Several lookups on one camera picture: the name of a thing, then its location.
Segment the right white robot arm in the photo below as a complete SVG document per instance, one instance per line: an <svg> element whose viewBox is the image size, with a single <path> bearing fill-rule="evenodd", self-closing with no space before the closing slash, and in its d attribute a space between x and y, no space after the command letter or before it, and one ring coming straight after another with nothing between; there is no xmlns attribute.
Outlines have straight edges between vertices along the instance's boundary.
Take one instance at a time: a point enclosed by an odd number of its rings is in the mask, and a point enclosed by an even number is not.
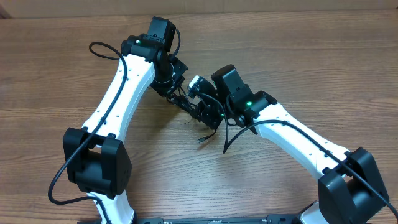
<svg viewBox="0 0 398 224"><path fill-rule="evenodd" d="M301 164L318 185L318 200L296 215L278 219L284 223L367 223L388 207L397 210L389 196L373 155L362 147L355 151L321 137L295 119L264 91L253 93L234 65L227 65L210 80L195 76L188 85L191 98L200 99L203 122L215 129L233 119L241 127L227 137L224 150L246 131L272 141Z"/></svg>

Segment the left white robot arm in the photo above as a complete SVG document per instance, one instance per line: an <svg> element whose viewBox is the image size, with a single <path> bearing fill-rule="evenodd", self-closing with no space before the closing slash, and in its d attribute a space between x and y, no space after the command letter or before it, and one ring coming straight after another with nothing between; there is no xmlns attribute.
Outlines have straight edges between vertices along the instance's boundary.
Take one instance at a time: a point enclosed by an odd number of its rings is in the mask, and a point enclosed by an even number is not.
<svg viewBox="0 0 398 224"><path fill-rule="evenodd" d="M184 81L187 70L170 52L179 31L168 19L153 17L149 30L131 35L115 51L118 70L100 104L80 129L68 128L63 136L70 182L94 201L98 223L134 223L126 186L132 164L124 147L130 120L147 88L170 98Z"/></svg>

